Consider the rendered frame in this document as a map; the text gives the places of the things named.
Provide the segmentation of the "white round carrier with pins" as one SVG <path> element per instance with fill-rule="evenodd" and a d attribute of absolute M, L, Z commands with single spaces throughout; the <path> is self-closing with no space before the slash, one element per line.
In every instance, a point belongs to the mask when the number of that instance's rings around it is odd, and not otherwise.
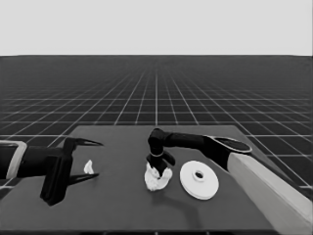
<path fill-rule="evenodd" d="M 157 182 L 156 191 L 162 190 L 163 188 L 165 188 L 167 186 L 169 180 L 171 179 L 171 178 L 165 179 L 163 177 L 161 177 L 161 178 L 158 178 L 158 177 L 159 177 L 158 173 L 156 174 L 156 176 L 154 176 L 154 175 L 151 175 L 150 173 L 148 173 L 147 171 L 145 171 L 145 174 L 144 174 L 145 183 L 148 179 L 154 179 Z"/>

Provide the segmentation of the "large thick white disc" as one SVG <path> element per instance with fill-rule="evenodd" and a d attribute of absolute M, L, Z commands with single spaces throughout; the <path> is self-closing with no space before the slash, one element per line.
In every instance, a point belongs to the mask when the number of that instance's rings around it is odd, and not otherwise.
<path fill-rule="evenodd" d="M 180 169 L 180 183 L 185 191 L 199 200 L 209 200 L 219 189 L 216 173 L 207 164 L 189 161 Z"/>

